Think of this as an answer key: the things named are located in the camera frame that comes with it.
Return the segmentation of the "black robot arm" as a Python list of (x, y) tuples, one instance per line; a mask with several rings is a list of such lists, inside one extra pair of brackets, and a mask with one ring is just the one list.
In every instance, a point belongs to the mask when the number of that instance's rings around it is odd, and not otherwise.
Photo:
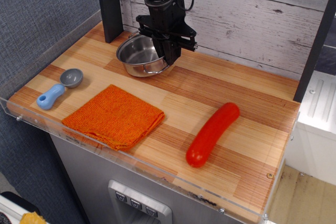
[(144, 0), (144, 3), (150, 14), (136, 17), (139, 32), (152, 38), (159, 57), (171, 66), (183, 48), (195, 51), (196, 31), (185, 22), (186, 12), (193, 8), (194, 0), (188, 8), (184, 0)]

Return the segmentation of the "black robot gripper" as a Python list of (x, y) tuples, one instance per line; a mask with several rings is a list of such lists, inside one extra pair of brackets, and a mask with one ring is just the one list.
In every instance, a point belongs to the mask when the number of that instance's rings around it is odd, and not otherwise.
[(165, 57), (169, 66), (181, 56), (181, 48), (194, 51), (196, 31), (186, 22), (184, 0), (145, 0), (149, 9), (148, 15), (139, 15), (139, 32), (152, 36), (152, 42), (159, 58)]

